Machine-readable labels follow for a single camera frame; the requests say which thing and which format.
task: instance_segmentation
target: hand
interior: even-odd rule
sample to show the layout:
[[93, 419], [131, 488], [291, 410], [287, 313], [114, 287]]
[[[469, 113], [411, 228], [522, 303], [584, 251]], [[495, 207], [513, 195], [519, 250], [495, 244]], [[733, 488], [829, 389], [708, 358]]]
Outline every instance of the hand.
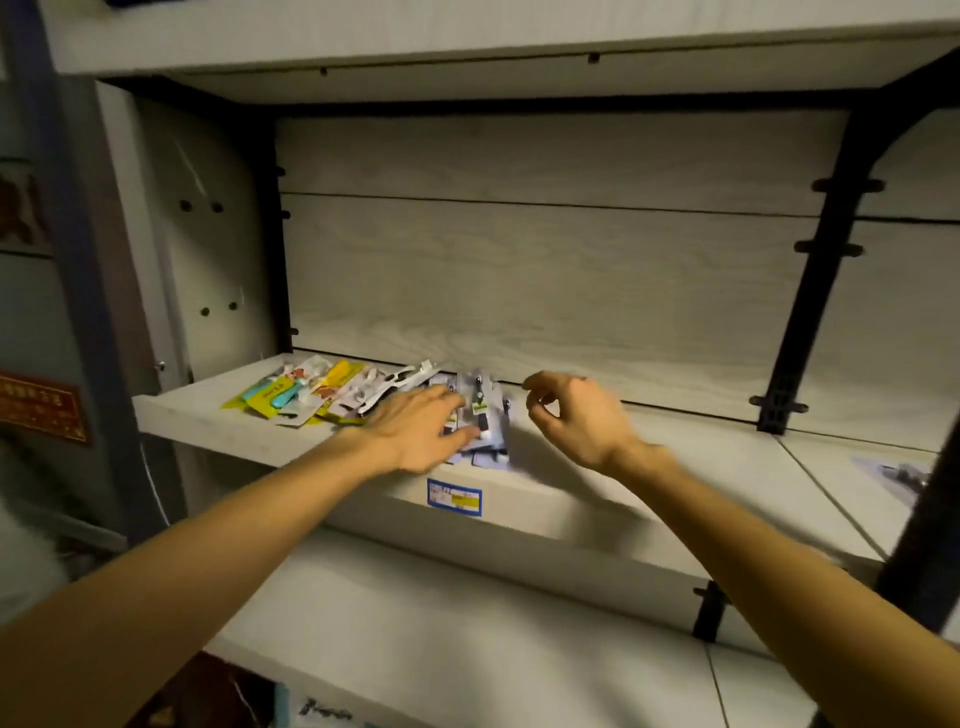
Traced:
[[[592, 379], [537, 372], [523, 388], [530, 392], [527, 410], [534, 425], [578, 465], [615, 477], [618, 457], [645, 446], [620, 401]], [[545, 407], [553, 401], [560, 403], [560, 417]]]
[[362, 432], [374, 447], [386, 450], [390, 470], [426, 473], [480, 436], [478, 427], [461, 427], [444, 435], [446, 418], [464, 398], [442, 384], [391, 395], [380, 404]]

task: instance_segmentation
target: red sign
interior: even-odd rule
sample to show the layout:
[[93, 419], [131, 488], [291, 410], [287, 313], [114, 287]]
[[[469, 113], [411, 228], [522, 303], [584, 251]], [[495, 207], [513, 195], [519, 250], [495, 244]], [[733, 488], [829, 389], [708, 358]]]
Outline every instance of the red sign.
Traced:
[[90, 444], [80, 395], [69, 384], [0, 374], [0, 422]]

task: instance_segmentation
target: left hand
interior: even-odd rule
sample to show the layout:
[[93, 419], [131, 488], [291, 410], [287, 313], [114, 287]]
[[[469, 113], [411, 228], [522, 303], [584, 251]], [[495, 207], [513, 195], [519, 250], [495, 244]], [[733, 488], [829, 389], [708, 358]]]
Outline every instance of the left hand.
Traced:
[[442, 384], [400, 392], [380, 404], [361, 431], [372, 436], [373, 447], [386, 450], [392, 470], [426, 473], [480, 436], [472, 425], [443, 434], [446, 418], [465, 404]]

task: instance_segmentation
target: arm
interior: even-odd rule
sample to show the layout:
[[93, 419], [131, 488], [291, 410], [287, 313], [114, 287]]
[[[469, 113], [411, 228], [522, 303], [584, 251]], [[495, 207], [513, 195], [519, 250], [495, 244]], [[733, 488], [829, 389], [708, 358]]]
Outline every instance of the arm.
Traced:
[[121, 726], [357, 485], [423, 473], [479, 435], [441, 436], [463, 399], [394, 395], [363, 428], [180, 522], [0, 629], [5, 726]]
[[[638, 440], [596, 382], [540, 372], [523, 386], [546, 438], [642, 498], [837, 726], [960, 726], [950, 645]], [[544, 407], [554, 400], [560, 417]]]

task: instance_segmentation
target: forearm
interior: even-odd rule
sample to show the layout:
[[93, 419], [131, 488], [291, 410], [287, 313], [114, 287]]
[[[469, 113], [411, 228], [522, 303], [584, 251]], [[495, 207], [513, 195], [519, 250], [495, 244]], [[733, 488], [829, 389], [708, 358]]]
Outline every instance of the forearm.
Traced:
[[838, 726], [960, 725], [960, 657], [836, 568], [638, 444], [613, 473], [704, 565]]
[[124, 724], [297, 541], [381, 470], [358, 436], [331, 439], [8, 625], [0, 632], [5, 725], [54, 725], [63, 716]]

